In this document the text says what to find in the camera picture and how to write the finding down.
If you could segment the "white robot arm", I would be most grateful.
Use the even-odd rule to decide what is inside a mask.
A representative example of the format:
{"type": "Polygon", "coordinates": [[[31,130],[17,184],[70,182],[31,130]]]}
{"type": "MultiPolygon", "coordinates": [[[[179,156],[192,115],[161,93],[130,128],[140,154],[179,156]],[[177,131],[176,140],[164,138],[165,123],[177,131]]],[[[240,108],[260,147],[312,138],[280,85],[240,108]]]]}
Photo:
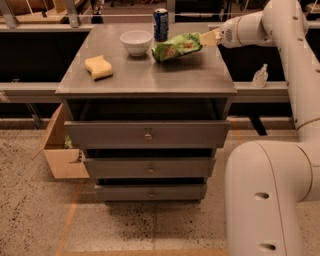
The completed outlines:
{"type": "Polygon", "coordinates": [[[268,0],[255,13],[211,31],[228,48],[277,49],[290,117],[268,120],[271,135],[237,145],[225,164],[224,206],[228,256],[304,256],[297,206],[319,198],[319,60],[307,39],[299,0],[268,0]],[[227,40],[223,27],[231,30],[227,40]]]}

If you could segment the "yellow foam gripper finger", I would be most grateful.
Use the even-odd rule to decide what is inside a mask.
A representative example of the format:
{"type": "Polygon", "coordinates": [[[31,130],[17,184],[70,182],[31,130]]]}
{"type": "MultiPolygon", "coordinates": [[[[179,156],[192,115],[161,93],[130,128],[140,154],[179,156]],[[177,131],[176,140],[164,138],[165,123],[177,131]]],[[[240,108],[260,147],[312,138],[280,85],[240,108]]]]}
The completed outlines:
{"type": "Polygon", "coordinates": [[[221,33],[218,29],[211,30],[199,36],[203,46],[217,46],[221,41],[221,33]]]}

